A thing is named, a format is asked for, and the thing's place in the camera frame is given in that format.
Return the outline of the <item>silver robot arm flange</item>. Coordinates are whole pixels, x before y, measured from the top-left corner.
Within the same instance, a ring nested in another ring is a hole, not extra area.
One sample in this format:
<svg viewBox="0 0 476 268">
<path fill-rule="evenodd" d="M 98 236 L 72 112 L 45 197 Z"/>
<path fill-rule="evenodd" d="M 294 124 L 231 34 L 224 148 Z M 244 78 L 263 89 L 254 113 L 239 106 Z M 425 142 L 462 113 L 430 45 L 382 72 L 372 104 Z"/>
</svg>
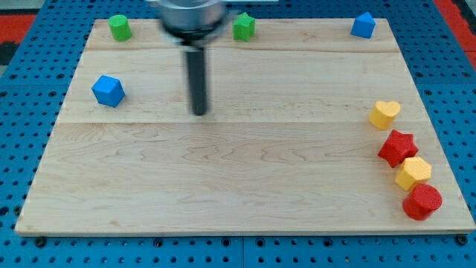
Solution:
<svg viewBox="0 0 476 268">
<path fill-rule="evenodd" d="M 149 0 L 173 43 L 202 50 L 226 30 L 234 15 L 221 0 Z"/>
</svg>

